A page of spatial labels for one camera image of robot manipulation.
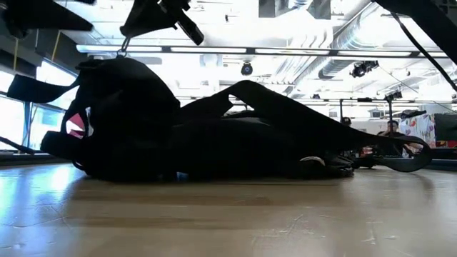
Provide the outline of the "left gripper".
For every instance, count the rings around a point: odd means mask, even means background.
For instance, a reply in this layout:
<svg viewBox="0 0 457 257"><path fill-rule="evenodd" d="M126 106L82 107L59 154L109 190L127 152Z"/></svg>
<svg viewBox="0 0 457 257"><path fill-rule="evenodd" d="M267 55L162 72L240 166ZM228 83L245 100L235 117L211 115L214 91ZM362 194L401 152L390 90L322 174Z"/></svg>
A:
<svg viewBox="0 0 457 257"><path fill-rule="evenodd" d="M152 31L176 28L178 24L183 32L199 46L204 41L204 34L184 13L190 9L191 0L134 0L125 24L120 32L129 38Z"/></svg>

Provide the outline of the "black backpack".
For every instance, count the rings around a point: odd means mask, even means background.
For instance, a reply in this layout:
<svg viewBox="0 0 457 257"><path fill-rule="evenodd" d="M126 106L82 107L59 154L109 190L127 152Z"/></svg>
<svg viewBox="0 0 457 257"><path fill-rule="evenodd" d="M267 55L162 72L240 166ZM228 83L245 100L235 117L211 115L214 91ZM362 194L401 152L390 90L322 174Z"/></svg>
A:
<svg viewBox="0 0 457 257"><path fill-rule="evenodd" d="M404 173L431 162L415 136L378 136L345 126L250 80L181 105L145 64L130 58L79 64L76 96L64 114L84 130L48 131L40 149L104 181L313 178L352 174L344 151L419 145L413 158L376 154L373 161Z"/></svg>

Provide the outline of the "long ceiling light bar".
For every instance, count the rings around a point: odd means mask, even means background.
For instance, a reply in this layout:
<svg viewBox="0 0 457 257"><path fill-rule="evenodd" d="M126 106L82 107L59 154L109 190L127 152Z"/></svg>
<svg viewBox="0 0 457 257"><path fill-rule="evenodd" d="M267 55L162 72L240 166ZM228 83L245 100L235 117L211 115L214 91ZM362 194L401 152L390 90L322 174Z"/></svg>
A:
<svg viewBox="0 0 457 257"><path fill-rule="evenodd" d="M292 49L215 46L128 46L131 54L235 54L262 56L325 56L337 58L398 58L421 59L420 51L349 50L349 49Z"/></svg>

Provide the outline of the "dark ceiling panel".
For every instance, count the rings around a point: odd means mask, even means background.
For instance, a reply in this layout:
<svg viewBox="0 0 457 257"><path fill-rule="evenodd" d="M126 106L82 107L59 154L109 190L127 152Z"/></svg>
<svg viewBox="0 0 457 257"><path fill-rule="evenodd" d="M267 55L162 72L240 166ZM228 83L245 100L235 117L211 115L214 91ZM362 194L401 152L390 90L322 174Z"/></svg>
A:
<svg viewBox="0 0 457 257"><path fill-rule="evenodd" d="M276 18L303 9L315 19L331 18L331 0L258 0L259 18Z"/></svg>

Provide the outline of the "black ceiling spotlight cluster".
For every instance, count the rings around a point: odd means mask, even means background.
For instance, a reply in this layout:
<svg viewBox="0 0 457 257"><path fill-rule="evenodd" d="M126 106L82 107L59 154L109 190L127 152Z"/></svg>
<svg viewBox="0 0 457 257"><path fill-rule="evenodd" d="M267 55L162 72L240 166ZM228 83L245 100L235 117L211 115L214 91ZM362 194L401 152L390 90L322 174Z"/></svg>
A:
<svg viewBox="0 0 457 257"><path fill-rule="evenodd" d="M355 63L349 74L354 78L363 77L378 67L378 61L362 61Z"/></svg>

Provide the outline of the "black light stand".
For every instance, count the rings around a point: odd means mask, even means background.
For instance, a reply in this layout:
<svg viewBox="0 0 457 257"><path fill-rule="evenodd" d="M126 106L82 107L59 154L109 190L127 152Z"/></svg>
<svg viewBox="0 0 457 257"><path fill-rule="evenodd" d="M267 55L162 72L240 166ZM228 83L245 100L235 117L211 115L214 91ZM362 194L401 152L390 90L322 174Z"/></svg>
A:
<svg viewBox="0 0 457 257"><path fill-rule="evenodd" d="M389 117L389 131L390 137L393 137L393 101L396 99L401 99L402 93L401 91L393 91L389 94L386 94L384 100L388 103L388 117Z"/></svg>

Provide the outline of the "floral patterned cloth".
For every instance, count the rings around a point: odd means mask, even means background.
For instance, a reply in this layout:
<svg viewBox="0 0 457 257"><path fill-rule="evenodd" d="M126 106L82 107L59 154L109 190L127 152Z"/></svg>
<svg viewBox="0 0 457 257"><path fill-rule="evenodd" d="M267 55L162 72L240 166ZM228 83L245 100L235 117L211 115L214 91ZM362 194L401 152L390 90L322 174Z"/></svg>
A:
<svg viewBox="0 0 457 257"><path fill-rule="evenodd" d="M435 119L433 114L423 114L407 119L402 119L398 130L407 135L415 136L426 142L430 148L436 147ZM408 143L402 150L402 157L411 158L414 153L422 150L422 145L418 143Z"/></svg>

